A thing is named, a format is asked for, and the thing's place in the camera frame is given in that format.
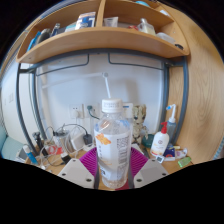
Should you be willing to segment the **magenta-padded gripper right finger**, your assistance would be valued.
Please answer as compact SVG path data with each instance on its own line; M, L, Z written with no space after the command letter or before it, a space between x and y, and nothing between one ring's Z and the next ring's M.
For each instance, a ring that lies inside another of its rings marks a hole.
M140 188L168 176L166 169L156 160L148 159L135 148L131 148L128 187Z

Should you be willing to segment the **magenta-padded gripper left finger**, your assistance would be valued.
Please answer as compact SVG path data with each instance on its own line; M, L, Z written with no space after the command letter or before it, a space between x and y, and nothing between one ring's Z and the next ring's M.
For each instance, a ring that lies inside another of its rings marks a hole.
M100 181L97 150L93 148L80 159L71 159L58 176L81 187L97 189Z

